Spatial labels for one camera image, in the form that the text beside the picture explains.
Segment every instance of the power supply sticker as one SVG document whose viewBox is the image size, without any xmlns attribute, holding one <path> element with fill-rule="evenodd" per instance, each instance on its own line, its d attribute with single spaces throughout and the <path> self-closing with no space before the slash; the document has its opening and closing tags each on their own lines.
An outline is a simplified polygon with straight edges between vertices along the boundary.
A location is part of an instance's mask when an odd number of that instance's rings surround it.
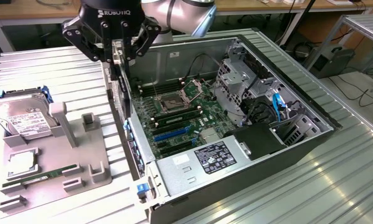
<svg viewBox="0 0 373 224">
<path fill-rule="evenodd" d="M 41 112 L 8 117 L 8 121 L 21 136 L 49 131 L 49 125 Z"/>
<path fill-rule="evenodd" d="M 207 174 L 212 174 L 225 167 L 236 164 L 235 157 L 232 156 L 223 141 L 195 150 L 195 154 Z"/>
</svg>

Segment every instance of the side panel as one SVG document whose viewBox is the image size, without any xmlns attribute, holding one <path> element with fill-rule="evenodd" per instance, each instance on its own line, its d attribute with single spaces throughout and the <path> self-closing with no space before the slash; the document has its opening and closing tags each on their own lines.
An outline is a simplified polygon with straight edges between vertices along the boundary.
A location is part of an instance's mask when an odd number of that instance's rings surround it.
<svg viewBox="0 0 373 224">
<path fill-rule="evenodd" d="M 151 224 L 167 224 L 200 211 L 203 208 L 264 180 L 289 166 L 323 144 L 333 131 L 295 147 L 292 150 L 273 156 L 249 169 L 229 176 L 219 182 L 207 185 L 183 198 L 167 203 L 152 211 Z"/>
</svg>

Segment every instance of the green circuit board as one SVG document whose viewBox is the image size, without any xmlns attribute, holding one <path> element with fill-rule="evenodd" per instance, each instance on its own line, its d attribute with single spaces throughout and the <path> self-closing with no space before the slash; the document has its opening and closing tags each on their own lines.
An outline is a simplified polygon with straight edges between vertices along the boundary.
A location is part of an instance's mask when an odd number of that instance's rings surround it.
<svg viewBox="0 0 373 224">
<path fill-rule="evenodd" d="M 197 86 L 191 81 L 192 79 L 185 81 L 187 87 L 184 88 L 189 100 L 200 93 Z M 200 95 L 189 103 L 180 101 L 180 90 L 161 94 L 156 92 L 153 96 L 145 97 L 141 96 L 143 94 L 139 91 L 133 91 L 132 93 L 133 104 L 144 132 L 153 154 L 159 159 L 207 144 L 208 140 L 203 138 L 201 131 L 209 129 L 217 133 L 219 138 L 223 138 L 224 134 L 235 129 L 233 123 L 224 113 L 224 109 L 213 99 L 211 87 L 205 83 L 201 83 L 201 90 Z M 176 119 L 171 117 L 152 121 L 152 117 L 160 117 L 181 110 L 193 109 L 197 106 L 200 106 L 199 111 L 181 113 L 183 115 L 175 116 Z M 179 126 L 179 128 L 160 134 L 153 134 L 161 128 L 160 125 L 168 125 L 167 122 L 172 122 L 171 124 Z M 184 128 L 188 128 L 187 133 L 165 140 L 155 141 L 157 136 L 173 133 Z"/>
</svg>

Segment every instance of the wooden table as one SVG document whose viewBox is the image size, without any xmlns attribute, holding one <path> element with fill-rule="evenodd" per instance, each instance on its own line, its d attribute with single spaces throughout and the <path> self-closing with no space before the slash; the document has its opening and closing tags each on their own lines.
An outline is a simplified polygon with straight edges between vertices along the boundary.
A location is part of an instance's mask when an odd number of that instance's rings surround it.
<svg viewBox="0 0 373 224">
<path fill-rule="evenodd" d="M 215 2 L 217 5 L 217 15 L 281 14 L 288 13 L 291 10 L 291 5 L 273 3 L 272 1 L 267 4 L 259 0 L 216 0 Z M 292 13 L 296 13 L 296 16 L 284 35 L 281 44 L 289 37 L 308 2 L 309 0 L 305 0 L 305 3 L 296 4 L 291 10 Z M 373 9 L 373 0 L 364 0 L 364 2 L 367 5 L 364 13 L 369 13 Z M 80 0 L 73 0 L 71 5 L 63 6 L 63 10 L 43 6 L 36 0 L 13 0 L 12 4 L 0 5 L 0 48 L 3 52 L 15 50 L 3 32 L 3 26 L 63 23 L 65 20 L 76 17 L 79 8 Z M 336 6 L 327 2 L 327 0 L 317 0 L 311 12 L 355 10 L 356 5 Z"/>
</svg>

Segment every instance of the hard drive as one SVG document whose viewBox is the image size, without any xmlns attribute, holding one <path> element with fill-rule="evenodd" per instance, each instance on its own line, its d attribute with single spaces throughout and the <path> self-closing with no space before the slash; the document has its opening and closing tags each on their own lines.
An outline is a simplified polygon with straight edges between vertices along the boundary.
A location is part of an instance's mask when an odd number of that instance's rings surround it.
<svg viewBox="0 0 373 224">
<path fill-rule="evenodd" d="M 9 135 L 20 134 L 31 140 L 51 135 L 51 128 L 59 126 L 48 113 L 51 96 L 40 88 L 0 93 L 0 124 Z"/>
</svg>

